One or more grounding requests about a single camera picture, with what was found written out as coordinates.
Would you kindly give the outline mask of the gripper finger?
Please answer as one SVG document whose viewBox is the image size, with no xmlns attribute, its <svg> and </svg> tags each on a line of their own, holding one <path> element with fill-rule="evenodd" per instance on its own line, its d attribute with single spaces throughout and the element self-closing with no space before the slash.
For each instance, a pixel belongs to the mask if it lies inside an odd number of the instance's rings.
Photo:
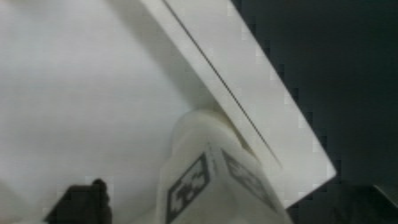
<svg viewBox="0 0 398 224">
<path fill-rule="evenodd" d="M 72 185 L 44 218 L 46 224 L 111 224 L 106 183 L 95 179 L 88 185 Z"/>
</svg>

